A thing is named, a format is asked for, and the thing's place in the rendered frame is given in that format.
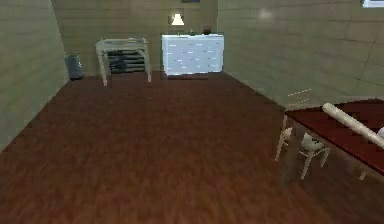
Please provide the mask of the white chest of drawers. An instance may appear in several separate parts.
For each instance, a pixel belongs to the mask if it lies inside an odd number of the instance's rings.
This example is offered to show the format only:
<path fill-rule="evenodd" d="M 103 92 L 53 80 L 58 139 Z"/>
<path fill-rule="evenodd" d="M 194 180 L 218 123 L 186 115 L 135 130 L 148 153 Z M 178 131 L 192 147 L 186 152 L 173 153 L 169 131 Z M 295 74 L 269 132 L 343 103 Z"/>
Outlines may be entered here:
<path fill-rule="evenodd" d="M 224 36 L 163 35 L 162 63 L 167 76 L 223 70 Z"/>

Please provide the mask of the white table lamp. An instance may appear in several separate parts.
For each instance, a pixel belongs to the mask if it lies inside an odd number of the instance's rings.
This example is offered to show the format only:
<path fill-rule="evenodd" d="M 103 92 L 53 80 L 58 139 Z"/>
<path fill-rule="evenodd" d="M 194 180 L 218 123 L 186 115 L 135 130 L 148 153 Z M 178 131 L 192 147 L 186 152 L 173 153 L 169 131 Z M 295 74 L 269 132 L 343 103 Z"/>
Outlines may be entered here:
<path fill-rule="evenodd" d="M 183 17 L 180 13 L 175 13 L 173 16 L 172 16 L 172 21 L 171 21 L 171 30 L 174 34 L 177 34 L 179 35 L 180 33 L 183 33 L 184 32 L 184 21 L 183 21 Z"/>

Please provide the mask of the grey waste bin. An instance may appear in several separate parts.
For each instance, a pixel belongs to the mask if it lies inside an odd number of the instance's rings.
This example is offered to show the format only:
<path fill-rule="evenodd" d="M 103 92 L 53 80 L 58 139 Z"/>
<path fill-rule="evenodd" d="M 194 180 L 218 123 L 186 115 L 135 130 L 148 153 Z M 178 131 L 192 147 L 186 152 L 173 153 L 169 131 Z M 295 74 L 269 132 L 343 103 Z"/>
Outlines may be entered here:
<path fill-rule="evenodd" d="M 84 77 L 79 55 L 67 55 L 65 57 L 65 63 L 70 80 L 82 79 Z"/>

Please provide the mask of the window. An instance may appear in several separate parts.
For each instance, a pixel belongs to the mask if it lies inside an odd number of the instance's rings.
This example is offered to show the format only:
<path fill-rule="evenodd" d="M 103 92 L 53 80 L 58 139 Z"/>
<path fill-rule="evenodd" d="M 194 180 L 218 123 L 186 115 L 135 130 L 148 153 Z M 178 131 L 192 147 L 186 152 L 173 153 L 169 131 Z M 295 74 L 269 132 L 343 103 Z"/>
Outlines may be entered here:
<path fill-rule="evenodd" d="M 384 8 L 384 0 L 363 0 L 364 8 Z"/>

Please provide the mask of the black shelf rack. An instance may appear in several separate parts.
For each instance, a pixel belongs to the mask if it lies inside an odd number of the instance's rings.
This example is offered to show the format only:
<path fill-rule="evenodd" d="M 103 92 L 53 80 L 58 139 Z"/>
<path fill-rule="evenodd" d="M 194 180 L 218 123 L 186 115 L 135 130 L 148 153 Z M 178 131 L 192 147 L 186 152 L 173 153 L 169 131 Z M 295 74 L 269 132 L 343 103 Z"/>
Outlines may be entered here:
<path fill-rule="evenodd" d="M 144 57 L 137 51 L 110 51 L 107 53 L 112 74 L 142 72 L 145 70 Z"/>

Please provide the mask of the pale wooden side table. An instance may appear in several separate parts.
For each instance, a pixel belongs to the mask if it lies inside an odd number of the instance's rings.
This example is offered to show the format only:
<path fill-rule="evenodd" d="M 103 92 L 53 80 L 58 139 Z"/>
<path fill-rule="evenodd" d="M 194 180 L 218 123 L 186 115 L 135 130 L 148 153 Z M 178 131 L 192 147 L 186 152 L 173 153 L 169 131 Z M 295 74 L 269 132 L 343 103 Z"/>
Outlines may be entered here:
<path fill-rule="evenodd" d="M 108 85 L 107 75 L 111 73 L 108 54 L 116 51 L 137 53 L 139 58 L 143 59 L 144 71 L 147 74 L 147 80 L 151 81 L 151 65 L 149 61 L 148 42 L 145 38 L 105 39 L 98 41 L 95 44 L 95 48 L 104 86 Z"/>

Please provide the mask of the white chair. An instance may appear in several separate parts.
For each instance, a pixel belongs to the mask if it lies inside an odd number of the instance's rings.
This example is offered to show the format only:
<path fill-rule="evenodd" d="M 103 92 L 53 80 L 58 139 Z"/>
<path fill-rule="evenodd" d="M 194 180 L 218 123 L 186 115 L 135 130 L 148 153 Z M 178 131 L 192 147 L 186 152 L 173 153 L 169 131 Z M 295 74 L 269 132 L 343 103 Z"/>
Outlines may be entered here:
<path fill-rule="evenodd" d="M 320 141 L 314 139 L 309 134 L 305 134 L 301 142 L 301 150 L 299 151 L 299 153 L 305 157 L 304 167 L 301 173 L 301 179 L 304 179 L 310 167 L 312 159 L 322 154 L 320 166 L 323 167 L 330 154 L 330 149 L 327 148 Z"/>

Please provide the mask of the dark red wooden table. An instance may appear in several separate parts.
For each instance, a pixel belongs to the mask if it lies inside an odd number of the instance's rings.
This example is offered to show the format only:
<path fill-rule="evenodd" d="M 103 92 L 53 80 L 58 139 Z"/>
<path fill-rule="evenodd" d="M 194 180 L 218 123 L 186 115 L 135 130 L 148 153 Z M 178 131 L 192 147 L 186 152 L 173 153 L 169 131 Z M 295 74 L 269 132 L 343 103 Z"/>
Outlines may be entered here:
<path fill-rule="evenodd" d="M 368 99 L 337 104 L 338 109 L 356 116 L 368 128 L 384 127 L 384 101 Z M 380 146 L 324 112 L 321 107 L 287 111 L 292 122 L 288 153 L 284 157 L 280 183 L 285 186 L 295 180 L 299 146 L 308 132 L 324 145 L 336 148 L 357 160 L 363 169 L 384 182 L 384 146 Z"/>

